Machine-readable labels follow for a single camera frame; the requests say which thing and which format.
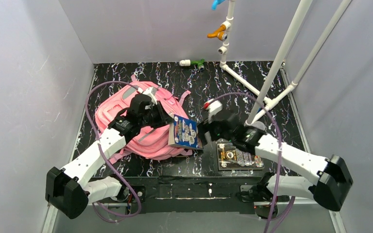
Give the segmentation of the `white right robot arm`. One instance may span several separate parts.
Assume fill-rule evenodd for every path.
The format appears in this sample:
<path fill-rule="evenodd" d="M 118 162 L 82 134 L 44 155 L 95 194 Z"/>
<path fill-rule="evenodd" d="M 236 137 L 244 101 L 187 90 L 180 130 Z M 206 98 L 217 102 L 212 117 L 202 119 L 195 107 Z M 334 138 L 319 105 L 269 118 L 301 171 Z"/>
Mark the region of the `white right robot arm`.
<path fill-rule="evenodd" d="M 241 192 L 248 201 L 271 201 L 273 195 L 294 196 L 314 200 L 320 206 L 338 212 L 353 185 L 353 178 L 341 157 L 317 156 L 279 142 L 265 130 L 245 126 L 230 111 L 217 113 L 212 121 L 200 122 L 198 137 L 203 144 L 228 140 L 240 151 L 275 161 L 298 173 L 298 176 L 265 173 L 256 185 Z"/>

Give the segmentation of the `black gold cover book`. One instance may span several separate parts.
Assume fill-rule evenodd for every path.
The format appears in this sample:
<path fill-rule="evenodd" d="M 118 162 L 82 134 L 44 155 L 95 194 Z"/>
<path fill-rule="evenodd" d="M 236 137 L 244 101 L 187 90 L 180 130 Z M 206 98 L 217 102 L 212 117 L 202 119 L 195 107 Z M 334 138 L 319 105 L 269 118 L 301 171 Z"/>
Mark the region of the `black gold cover book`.
<path fill-rule="evenodd" d="M 219 170 L 262 170 L 261 157 L 244 152 L 230 142 L 216 144 Z"/>

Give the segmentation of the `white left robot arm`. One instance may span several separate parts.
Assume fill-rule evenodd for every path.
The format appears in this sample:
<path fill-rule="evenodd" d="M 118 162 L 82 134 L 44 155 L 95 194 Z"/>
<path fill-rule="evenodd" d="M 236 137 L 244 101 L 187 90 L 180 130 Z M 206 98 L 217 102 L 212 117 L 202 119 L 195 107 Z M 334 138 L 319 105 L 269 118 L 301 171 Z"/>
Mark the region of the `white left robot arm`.
<path fill-rule="evenodd" d="M 45 200 L 70 219 L 77 218 L 90 202 L 116 197 L 122 186 L 134 192 L 120 175 L 92 182 L 90 179 L 109 158 L 123 149 L 144 127 L 169 125 L 172 117 L 151 94 L 136 94 L 128 108 L 119 111 L 97 140 L 62 168 L 46 175 Z"/>

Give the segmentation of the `blue treehouse book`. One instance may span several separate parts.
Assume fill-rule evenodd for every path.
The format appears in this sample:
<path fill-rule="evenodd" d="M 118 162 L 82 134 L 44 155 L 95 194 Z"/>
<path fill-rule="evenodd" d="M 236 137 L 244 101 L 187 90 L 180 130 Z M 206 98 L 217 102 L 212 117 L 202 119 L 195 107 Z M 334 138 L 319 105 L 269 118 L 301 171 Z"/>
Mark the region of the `blue treehouse book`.
<path fill-rule="evenodd" d="M 169 127 L 168 145 L 190 150 L 202 150 L 203 145 L 198 137 L 197 122 L 173 115 L 173 122 Z"/>

